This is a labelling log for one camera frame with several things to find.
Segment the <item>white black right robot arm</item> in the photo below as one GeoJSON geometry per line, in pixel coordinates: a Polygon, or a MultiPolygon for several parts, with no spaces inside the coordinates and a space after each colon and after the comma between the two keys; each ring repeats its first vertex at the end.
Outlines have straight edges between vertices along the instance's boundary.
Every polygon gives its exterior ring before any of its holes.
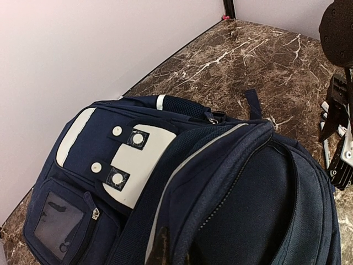
{"type": "Polygon", "coordinates": [[[339,126],[346,128],[337,144],[327,172],[334,187],[352,185],[352,1],[334,1],[319,25],[320,42],[329,62],[344,69],[345,77],[334,74],[327,90],[328,111],[319,136],[324,142],[339,126]]]}

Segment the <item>navy blue student backpack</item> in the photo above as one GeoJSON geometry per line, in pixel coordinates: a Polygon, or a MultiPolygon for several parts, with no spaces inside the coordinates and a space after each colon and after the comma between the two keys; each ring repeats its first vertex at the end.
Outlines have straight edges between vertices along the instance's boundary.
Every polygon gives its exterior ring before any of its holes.
{"type": "Polygon", "coordinates": [[[23,234],[41,264],[145,264],[162,227],[171,264],[340,264],[330,180],[263,120],[159,95],[95,102],[63,128],[23,234]]]}

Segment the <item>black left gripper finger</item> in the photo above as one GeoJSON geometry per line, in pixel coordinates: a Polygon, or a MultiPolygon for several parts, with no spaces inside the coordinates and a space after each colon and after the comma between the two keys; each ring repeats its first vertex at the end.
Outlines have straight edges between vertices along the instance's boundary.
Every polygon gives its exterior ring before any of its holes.
{"type": "Polygon", "coordinates": [[[156,237],[146,265],[170,265],[170,235],[167,227],[162,227],[156,237]]]}

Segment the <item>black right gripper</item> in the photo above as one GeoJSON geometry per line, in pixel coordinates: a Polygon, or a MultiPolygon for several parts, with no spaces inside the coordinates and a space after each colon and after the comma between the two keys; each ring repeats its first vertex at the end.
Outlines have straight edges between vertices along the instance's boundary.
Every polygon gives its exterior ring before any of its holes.
{"type": "Polygon", "coordinates": [[[329,173],[331,183],[339,190],[352,184],[352,132],[347,83],[344,77],[334,74],[327,91],[327,102],[321,104],[326,119],[319,142],[337,132],[340,140],[331,159],[329,173]]]}

